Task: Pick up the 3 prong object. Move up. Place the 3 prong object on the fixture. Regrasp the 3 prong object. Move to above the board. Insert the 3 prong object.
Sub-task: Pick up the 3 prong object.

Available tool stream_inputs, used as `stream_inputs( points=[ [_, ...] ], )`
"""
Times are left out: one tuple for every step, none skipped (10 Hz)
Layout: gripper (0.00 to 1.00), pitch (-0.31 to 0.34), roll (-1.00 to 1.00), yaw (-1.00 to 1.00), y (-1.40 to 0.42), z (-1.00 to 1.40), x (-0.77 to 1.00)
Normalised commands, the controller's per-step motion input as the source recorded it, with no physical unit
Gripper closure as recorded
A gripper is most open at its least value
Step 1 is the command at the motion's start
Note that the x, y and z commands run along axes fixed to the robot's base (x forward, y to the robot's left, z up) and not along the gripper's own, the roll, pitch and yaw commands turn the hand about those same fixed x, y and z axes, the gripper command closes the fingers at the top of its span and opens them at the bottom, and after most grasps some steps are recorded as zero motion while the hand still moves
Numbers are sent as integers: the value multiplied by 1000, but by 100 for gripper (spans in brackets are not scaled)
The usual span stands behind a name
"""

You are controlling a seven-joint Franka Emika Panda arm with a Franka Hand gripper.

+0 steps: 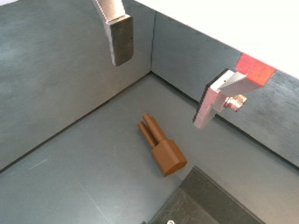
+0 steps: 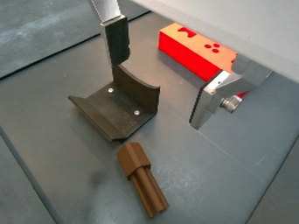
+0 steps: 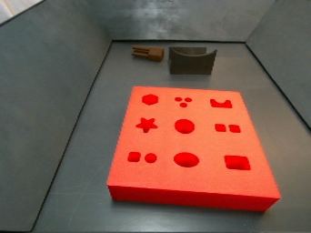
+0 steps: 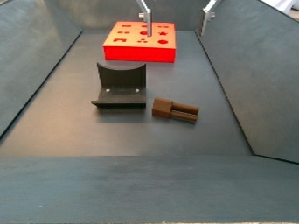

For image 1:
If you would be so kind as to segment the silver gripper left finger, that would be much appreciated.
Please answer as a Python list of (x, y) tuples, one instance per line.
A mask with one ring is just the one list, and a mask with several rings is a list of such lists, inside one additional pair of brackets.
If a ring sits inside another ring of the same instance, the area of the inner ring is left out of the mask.
[(122, 0), (92, 0), (102, 17), (112, 64), (119, 67), (134, 56), (134, 18), (127, 14)]

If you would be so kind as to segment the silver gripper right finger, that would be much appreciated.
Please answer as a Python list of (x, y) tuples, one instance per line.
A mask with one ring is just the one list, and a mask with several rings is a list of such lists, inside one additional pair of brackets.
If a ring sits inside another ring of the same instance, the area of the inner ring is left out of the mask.
[(262, 87), (263, 82), (256, 76), (226, 69), (206, 86), (194, 125), (203, 129), (223, 109), (238, 112), (247, 101), (244, 93)]

